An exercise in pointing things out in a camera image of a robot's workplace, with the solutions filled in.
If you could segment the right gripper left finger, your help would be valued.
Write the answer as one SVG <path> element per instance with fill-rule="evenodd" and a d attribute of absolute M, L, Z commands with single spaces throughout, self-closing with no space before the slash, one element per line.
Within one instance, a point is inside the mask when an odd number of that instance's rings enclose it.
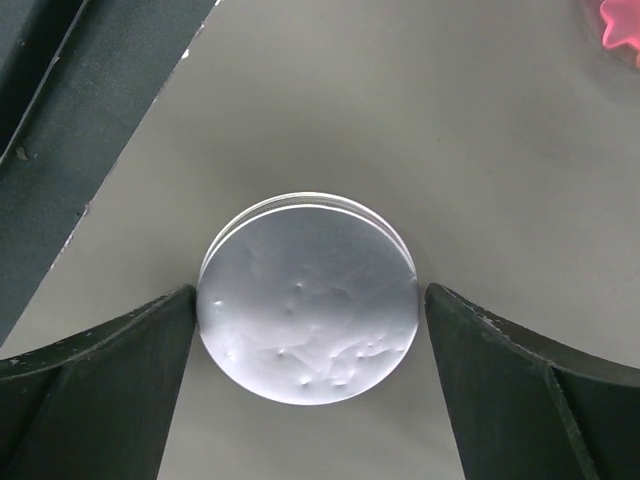
<path fill-rule="evenodd" d="M 1 362 L 4 479 L 155 479 L 195 327 L 183 285 Z"/>

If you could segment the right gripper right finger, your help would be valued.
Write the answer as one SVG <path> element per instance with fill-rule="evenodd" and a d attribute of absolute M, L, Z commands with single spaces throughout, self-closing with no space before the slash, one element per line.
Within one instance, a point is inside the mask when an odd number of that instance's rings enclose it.
<path fill-rule="evenodd" d="M 468 479 L 636 479 L 639 371 L 499 317 L 440 284 L 431 344 Z"/>

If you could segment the clear round jar lid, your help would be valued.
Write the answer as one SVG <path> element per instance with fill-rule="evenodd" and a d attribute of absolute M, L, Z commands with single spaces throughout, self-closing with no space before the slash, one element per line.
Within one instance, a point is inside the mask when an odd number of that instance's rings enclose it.
<path fill-rule="evenodd" d="M 372 389 L 405 358 L 420 319 L 417 270 L 370 208 L 282 194 L 213 239 L 196 312 L 206 351 L 239 386 L 283 404 L 328 405 Z"/>

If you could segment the clear round jar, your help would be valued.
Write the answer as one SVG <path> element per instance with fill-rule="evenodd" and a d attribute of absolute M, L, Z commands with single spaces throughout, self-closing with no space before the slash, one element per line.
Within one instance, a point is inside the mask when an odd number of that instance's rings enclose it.
<path fill-rule="evenodd" d="M 639 72 L 639 0 L 574 1 L 587 41 L 625 68 Z"/>

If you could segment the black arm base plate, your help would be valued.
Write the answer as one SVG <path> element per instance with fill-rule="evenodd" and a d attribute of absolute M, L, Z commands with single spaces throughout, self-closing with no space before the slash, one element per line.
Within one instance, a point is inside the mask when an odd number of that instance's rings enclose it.
<path fill-rule="evenodd" d="M 8 336 L 214 8 L 1 6 L 1 333 Z"/>

